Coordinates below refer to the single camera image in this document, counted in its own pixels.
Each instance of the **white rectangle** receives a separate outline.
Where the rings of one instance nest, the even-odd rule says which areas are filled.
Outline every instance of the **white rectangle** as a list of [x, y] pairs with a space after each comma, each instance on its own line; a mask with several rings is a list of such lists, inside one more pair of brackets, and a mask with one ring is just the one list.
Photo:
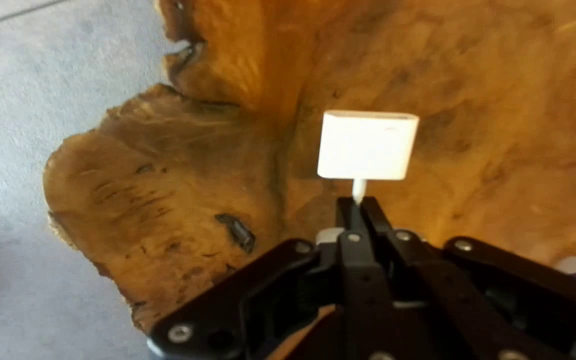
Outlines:
[[325, 112], [319, 174], [323, 178], [406, 178], [418, 121], [404, 112]]

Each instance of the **gray floor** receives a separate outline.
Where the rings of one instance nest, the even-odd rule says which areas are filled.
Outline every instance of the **gray floor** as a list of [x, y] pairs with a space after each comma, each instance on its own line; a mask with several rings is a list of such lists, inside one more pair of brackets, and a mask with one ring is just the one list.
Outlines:
[[39, 5], [0, 0], [0, 360], [140, 360], [112, 283], [47, 227], [43, 168], [64, 137], [155, 84], [170, 44], [151, 0], [28, 12]]

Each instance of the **screw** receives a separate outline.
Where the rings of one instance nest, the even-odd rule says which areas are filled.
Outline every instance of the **screw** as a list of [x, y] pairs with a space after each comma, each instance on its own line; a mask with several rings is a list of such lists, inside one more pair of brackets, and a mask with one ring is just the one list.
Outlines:
[[502, 350], [500, 352], [500, 360], [528, 360], [528, 356], [524, 356], [522, 352], [519, 350]]
[[411, 239], [413, 239], [408, 233], [394, 233], [394, 237], [402, 242], [411, 242]]
[[348, 234], [348, 241], [350, 241], [350, 242], [360, 242], [362, 237], [360, 237], [360, 234]]
[[311, 245], [307, 245], [307, 242], [298, 242], [297, 247], [295, 247], [295, 251], [298, 252], [298, 254], [311, 254]]
[[472, 242], [468, 241], [456, 241], [454, 248], [463, 251], [463, 252], [472, 252]]
[[394, 360], [389, 352], [372, 352], [368, 360]]
[[193, 326], [188, 325], [177, 325], [168, 330], [168, 339], [175, 345], [188, 343], [193, 339]]

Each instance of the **white card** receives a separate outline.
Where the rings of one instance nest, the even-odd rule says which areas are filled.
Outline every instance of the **white card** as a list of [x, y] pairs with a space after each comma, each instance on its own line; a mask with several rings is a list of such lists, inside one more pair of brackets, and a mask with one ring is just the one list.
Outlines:
[[319, 174], [364, 180], [406, 178], [418, 121], [402, 112], [325, 112]]

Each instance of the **white stick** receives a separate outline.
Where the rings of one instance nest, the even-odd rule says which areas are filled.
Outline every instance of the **white stick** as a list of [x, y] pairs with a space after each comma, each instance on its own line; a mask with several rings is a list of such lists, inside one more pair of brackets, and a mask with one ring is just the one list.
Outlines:
[[362, 205], [364, 195], [366, 195], [366, 178], [356, 178], [353, 180], [353, 199], [356, 205]]

